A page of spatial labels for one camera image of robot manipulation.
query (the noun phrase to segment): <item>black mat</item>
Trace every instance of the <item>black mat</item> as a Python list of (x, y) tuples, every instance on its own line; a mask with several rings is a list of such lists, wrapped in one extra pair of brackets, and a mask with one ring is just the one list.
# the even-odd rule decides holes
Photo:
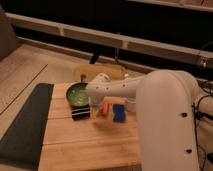
[(37, 167), (53, 85), (38, 84), (0, 141), (0, 162)]

